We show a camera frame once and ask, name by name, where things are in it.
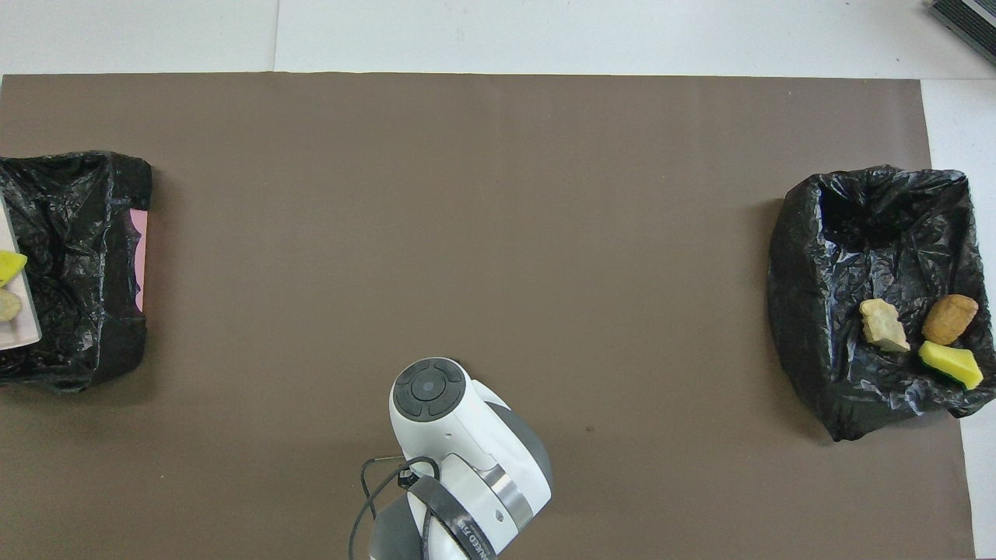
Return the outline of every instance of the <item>brown table surface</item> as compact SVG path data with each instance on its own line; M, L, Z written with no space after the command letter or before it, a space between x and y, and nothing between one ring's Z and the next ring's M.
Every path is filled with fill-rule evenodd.
M930 165L917 82L4 78L0 154L82 149L155 168L148 346L0 393L4 559L344 558L433 355L550 452L503 558L973 555L957 423L831 442L765 313L789 188Z

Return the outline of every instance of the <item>white floor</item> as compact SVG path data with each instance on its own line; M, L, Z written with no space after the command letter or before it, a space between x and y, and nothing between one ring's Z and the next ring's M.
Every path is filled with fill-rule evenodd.
M0 76L273 70L920 79L933 165L968 173L996 262L996 67L922 0L0 1ZM996 406L962 437L996 557Z

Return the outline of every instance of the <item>black plastic bag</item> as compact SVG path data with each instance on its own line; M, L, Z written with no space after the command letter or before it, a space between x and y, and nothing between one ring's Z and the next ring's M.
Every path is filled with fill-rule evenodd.
M979 312L952 345L973 352L983 381L966 391L916 351L937 299L963 294ZM895 306L912 350L868 344L858 306ZM782 368L834 440L858 439L932 411L966 417L996 392L996 355L960 171L880 166L813 175L789 191L771 238L768 313Z
M145 346L135 303L139 235L151 167L88 151L0 157L0 188L38 313L41 340L0 352L0 386L36 383L77 392L133 370Z

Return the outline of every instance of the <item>yellow sponge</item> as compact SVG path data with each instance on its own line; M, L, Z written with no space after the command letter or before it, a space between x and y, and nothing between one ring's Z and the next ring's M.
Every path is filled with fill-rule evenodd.
M919 354L927 366L960 381L965 389L975 389L982 383L982 371L975 363L971 350L958 350L924 341Z
M0 287L7 285L18 272L24 269L28 257L21 253L0 249Z

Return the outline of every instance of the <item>black cable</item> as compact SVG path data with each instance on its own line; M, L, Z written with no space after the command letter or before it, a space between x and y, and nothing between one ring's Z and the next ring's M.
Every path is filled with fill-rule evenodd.
M364 465L360 467L360 486L364 488L364 498L371 497L371 491L367 487L367 477L366 477L367 468L376 462L382 462L387 460L403 460L403 459L404 455L390 455L386 457L374 457L372 459L367 459L367 462L365 462ZM371 516L373 516L373 520L376 521L376 508L374 508L374 505L372 503L371 503Z
M432 466L432 475L435 477L436 480L439 479L439 463L437 463L435 459L433 459L432 457L427 457L425 455L414 457L405 461L400 467L396 468L394 472L392 472L387 478L385 478L383 482L380 484L380 486L374 489L373 494L371 494L371 496L367 498L367 501L364 502L364 506L360 509L360 513L357 515L357 520L353 523L353 530L350 531L350 546L347 551L349 553L350 560L353 560L353 542L357 539L357 530L360 528L360 522L363 521L364 513L367 512L367 508L371 507L374 504L374 500L376 499L377 495L380 494L385 488L387 488L387 485L390 484L391 481L394 480L396 476L398 476L399 474L401 474L403 470L411 467L417 462L429 463L429 465ZM422 539L422 548L423 549L425 548L424 538Z

